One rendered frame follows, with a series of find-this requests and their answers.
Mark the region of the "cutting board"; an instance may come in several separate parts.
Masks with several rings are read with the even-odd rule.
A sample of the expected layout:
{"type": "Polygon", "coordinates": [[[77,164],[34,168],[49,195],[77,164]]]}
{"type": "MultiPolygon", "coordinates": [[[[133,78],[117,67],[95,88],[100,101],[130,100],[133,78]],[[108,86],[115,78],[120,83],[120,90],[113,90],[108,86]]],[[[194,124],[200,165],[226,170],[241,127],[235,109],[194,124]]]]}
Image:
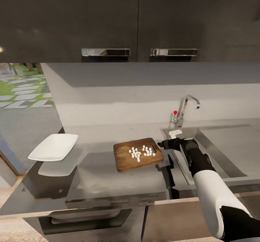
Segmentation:
{"type": "Polygon", "coordinates": [[[159,147],[157,146],[156,142],[151,137],[115,144],[113,146],[113,149],[118,171],[126,171],[129,169],[161,162],[165,158],[159,147]],[[151,152],[151,156],[145,155],[146,148],[150,152],[149,145],[152,145],[156,152],[151,152]],[[132,148],[134,148],[134,150],[132,150],[132,148]],[[129,150],[131,150],[131,152],[129,152],[129,150]],[[132,154],[134,154],[135,150],[136,152],[140,153],[139,162],[137,161],[138,158],[136,156],[132,158],[132,154]]]}

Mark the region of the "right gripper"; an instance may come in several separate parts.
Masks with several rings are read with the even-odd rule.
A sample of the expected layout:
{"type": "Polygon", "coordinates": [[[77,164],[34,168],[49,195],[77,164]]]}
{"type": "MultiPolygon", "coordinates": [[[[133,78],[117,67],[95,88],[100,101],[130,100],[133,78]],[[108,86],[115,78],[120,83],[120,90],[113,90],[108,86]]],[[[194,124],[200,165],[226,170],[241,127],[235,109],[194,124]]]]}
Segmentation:
{"type": "Polygon", "coordinates": [[[164,140],[162,142],[158,142],[157,144],[162,148],[164,148],[165,150],[167,149],[175,149],[174,147],[174,143],[176,140],[179,140],[180,138],[175,138],[175,139],[171,139],[171,140],[164,140]]]}

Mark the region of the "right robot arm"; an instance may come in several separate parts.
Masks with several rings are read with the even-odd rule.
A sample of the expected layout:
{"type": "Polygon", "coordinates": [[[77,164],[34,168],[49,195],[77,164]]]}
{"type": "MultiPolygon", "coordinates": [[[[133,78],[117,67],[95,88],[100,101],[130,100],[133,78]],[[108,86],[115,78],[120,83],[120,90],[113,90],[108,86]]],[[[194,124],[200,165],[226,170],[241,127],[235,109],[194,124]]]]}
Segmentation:
{"type": "Polygon", "coordinates": [[[169,140],[157,144],[165,150],[182,152],[209,232],[224,242],[260,242],[260,221],[254,219],[230,191],[198,143],[193,138],[176,138],[179,134],[182,134],[181,130],[170,131],[169,140]]]}

